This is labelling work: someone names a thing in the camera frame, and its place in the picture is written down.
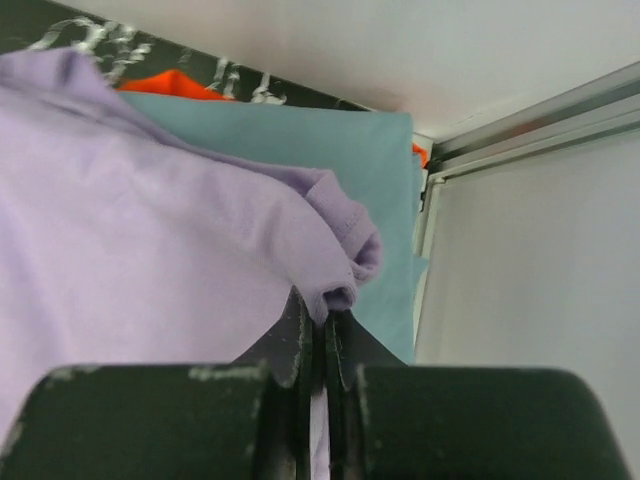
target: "folded clothing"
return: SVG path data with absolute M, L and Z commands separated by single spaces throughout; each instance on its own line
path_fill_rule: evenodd
M 400 359 L 413 361 L 413 297 L 424 261 L 413 255 L 422 174 L 411 117 L 122 92 L 145 117 L 198 147 L 266 165 L 330 169 L 380 230 L 384 264 L 360 291 L 358 321 Z
M 380 266 L 331 172 L 199 151 L 109 92 L 73 50 L 0 57 L 0 437 L 55 367 L 229 362 L 292 286 L 321 323 Z

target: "white wall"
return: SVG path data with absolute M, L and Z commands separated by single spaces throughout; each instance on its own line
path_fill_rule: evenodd
M 443 189 L 419 362 L 563 367 L 640 475 L 640 135 Z
M 637 0 L 63 0 L 442 139 L 640 60 Z

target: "hanging clothes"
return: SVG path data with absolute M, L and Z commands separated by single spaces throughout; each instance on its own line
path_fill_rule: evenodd
M 328 171 L 182 143 L 70 49 L 0 56 L 0 436 L 83 363 L 210 363 L 277 321 L 350 308 L 378 232 Z
M 129 80 L 119 88 L 121 92 L 155 93 L 160 95 L 171 95 L 174 97 L 184 97 L 193 100 L 222 100 L 232 101 L 224 95 L 209 90 L 204 85 L 200 85 L 180 70 L 167 70 L 153 77 L 140 80 Z M 420 156 L 421 166 L 425 168 L 429 161 L 429 153 L 415 143 L 411 146 L 412 152 Z

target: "white ceiling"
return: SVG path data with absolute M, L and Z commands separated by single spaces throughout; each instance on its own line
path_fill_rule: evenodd
M 63 0 L 444 139 L 640 61 L 638 0 Z

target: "lavender t-shirt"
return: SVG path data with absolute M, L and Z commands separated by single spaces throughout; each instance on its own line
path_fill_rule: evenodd
M 0 437 L 54 367 L 229 362 L 380 266 L 331 172 L 190 147 L 70 49 L 0 57 L 0 149 Z

